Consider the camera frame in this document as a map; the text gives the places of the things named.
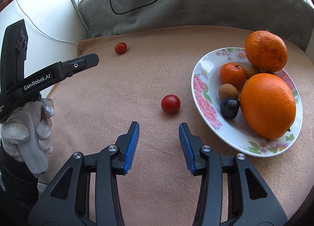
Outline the left hand white glove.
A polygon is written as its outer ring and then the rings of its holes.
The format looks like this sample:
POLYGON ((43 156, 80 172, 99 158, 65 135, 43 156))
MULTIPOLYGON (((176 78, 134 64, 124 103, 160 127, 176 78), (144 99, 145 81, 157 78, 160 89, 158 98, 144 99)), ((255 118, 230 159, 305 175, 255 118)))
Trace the left hand white glove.
POLYGON ((24 162, 35 178, 48 169, 54 115, 53 100, 41 98, 15 109, 1 125, 4 150, 16 161, 24 162))

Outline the left forearm black sleeve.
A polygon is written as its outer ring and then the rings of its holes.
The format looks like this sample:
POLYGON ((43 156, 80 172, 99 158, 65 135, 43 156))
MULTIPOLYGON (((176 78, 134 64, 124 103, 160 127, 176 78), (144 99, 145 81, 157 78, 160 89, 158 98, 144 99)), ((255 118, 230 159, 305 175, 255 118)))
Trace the left forearm black sleeve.
POLYGON ((15 160, 1 146, 1 225, 28 225, 38 201, 38 179, 24 162, 15 160))

